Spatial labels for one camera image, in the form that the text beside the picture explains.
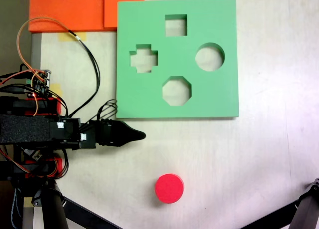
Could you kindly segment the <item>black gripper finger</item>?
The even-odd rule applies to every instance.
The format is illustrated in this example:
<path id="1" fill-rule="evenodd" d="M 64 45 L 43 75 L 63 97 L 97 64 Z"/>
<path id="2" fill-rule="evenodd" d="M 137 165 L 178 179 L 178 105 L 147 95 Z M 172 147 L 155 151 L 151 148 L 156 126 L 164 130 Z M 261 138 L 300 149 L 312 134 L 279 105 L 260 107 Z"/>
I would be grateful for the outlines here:
<path id="1" fill-rule="evenodd" d="M 126 134 L 128 136 L 146 136 L 144 132 L 133 129 L 122 121 L 119 122 L 119 129 L 122 132 L 122 134 Z"/>
<path id="2" fill-rule="evenodd" d="M 134 142 L 134 141 L 139 141 L 145 139 L 145 135 L 137 135 L 137 136 L 125 136 L 121 137 L 118 140 L 118 146 L 121 147 L 123 145 L 126 145 L 127 143 Z"/>

